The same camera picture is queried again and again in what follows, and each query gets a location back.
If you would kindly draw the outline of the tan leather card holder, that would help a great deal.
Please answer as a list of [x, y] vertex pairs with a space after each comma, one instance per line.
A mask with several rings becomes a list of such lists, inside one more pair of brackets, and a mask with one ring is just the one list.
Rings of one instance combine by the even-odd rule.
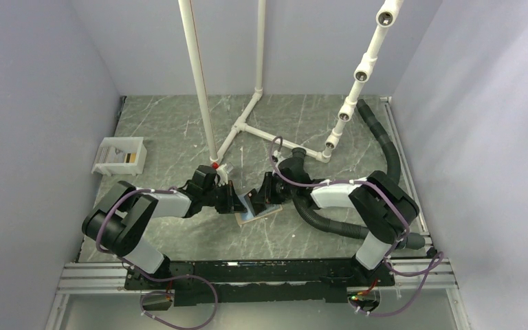
[[239, 195], [240, 202], [246, 208], [246, 211], [235, 214], [236, 222], [239, 226], [258, 219], [264, 219], [283, 210], [283, 206], [280, 204], [254, 204], [251, 202], [251, 195], [252, 193], [250, 192]]

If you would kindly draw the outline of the white card tray box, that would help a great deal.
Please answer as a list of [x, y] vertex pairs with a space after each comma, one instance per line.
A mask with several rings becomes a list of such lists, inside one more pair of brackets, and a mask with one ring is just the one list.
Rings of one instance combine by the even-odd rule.
[[105, 137], [98, 147], [91, 173], [140, 175], [146, 155], [143, 137]]

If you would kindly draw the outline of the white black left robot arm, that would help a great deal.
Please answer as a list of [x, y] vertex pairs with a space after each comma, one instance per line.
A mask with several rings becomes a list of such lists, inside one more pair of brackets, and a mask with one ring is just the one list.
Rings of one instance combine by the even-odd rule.
[[81, 230], [97, 251], [139, 269], [143, 280], [159, 289], [172, 275], [171, 260], [144, 239], [150, 220], [187, 219], [205, 207], [219, 214], [247, 210], [231, 181], [224, 182], [213, 166], [201, 165], [181, 187], [157, 190], [117, 182], [85, 217]]

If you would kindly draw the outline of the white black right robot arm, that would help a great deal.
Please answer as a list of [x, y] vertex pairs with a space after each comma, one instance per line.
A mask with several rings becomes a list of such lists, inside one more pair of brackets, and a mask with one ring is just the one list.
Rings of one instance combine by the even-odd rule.
[[[385, 172], [376, 170], [366, 178], [335, 182], [312, 179], [304, 169], [306, 152], [294, 148], [291, 157], [278, 159], [274, 171], [266, 172], [261, 187], [247, 193], [249, 209], [261, 214], [267, 207], [293, 203], [305, 223], [322, 232], [362, 240], [351, 267], [353, 280], [368, 285], [377, 278], [378, 266], [393, 250], [420, 250], [425, 239], [409, 225], [419, 215], [416, 202]], [[361, 217], [361, 225], [337, 221], [318, 214], [319, 209], [348, 208]]]

